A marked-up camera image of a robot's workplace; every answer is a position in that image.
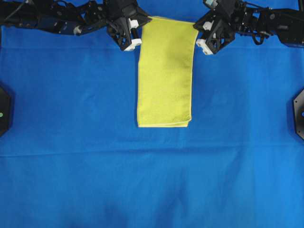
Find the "black mount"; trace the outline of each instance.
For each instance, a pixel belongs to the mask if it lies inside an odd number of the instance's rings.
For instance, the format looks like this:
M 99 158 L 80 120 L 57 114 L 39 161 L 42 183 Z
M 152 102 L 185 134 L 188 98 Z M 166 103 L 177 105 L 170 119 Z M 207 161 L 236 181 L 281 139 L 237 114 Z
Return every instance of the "black mount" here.
M 10 116 L 11 116 L 11 97 L 0 87 L 0 137 L 10 127 Z
M 78 7 L 62 0 L 0 0 L 0 26 L 78 36 L 107 27 L 121 50 L 132 45 L 132 39 L 138 39 L 137 29 L 150 21 L 136 0 L 89 1 Z
M 251 36 L 257 45 L 270 36 L 289 46 L 304 48 L 304 0 L 300 10 L 263 8 L 241 0 L 204 0 L 210 11 L 196 22 L 206 54 L 216 54 L 235 39 Z
M 304 139 L 304 90 L 294 99 L 294 117 L 296 133 Z

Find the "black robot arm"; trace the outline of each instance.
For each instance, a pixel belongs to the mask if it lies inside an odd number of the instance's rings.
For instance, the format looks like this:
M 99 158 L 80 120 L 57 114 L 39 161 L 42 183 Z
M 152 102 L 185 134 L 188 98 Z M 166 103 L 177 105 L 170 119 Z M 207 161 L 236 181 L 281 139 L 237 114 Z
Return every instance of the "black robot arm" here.
M 137 29 L 150 21 L 136 0 L 89 1 L 78 7 L 63 0 L 0 0 L 0 26 L 78 36 L 107 27 L 120 49 L 127 51 L 141 44 Z
M 206 55 L 219 52 L 235 39 L 235 34 L 251 36 L 257 45 L 277 35 L 289 47 L 304 47 L 303 0 L 300 10 L 263 8 L 241 0 L 204 0 L 210 11 L 196 22 L 202 32 L 197 45 Z

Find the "yellow towel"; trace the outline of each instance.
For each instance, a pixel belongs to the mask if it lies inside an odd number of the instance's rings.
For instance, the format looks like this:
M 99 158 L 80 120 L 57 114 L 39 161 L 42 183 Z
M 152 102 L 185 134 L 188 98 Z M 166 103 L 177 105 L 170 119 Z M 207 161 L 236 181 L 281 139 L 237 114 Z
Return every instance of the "yellow towel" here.
M 139 127 L 187 127 L 198 31 L 193 23 L 153 17 L 142 30 L 138 69 Z

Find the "blue surface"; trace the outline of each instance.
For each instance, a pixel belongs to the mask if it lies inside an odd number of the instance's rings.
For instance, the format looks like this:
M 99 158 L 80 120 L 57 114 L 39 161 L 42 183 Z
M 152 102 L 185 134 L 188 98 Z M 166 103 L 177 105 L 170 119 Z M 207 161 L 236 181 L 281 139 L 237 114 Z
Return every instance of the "blue surface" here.
M 207 11 L 201 0 L 138 2 L 187 21 Z M 15 112 L 0 138 L 0 228 L 304 227 L 292 111 L 302 49 L 276 37 L 237 37 L 212 57 L 196 49 L 189 128 L 139 129 L 139 49 L 121 52 L 105 30 L 3 30 L 0 81 Z

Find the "cable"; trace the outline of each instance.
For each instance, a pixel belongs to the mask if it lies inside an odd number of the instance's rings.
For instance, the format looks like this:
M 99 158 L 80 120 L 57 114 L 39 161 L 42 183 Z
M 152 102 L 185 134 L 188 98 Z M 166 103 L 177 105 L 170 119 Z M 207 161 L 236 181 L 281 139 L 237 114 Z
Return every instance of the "cable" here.
M 299 0 L 299 10 L 301 12 L 304 12 L 304 1 L 303 0 Z
M 24 6 L 27 0 L 23 0 L 23 2 L 15 9 L 11 14 L 9 14 L 5 19 L 4 22 L 10 19 L 12 16 L 14 16 L 21 8 Z
M 260 8 L 260 9 L 265 9 L 265 7 L 261 7 L 261 6 L 258 6 L 256 4 L 252 4 L 250 2 L 246 2 L 246 1 L 240 1 L 240 2 L 242 2 L 242 3 L 246 4 L 246 5 L 249 5 L 249 6 L 254 6 L 254 7 L 257 7 L 257 8 Z

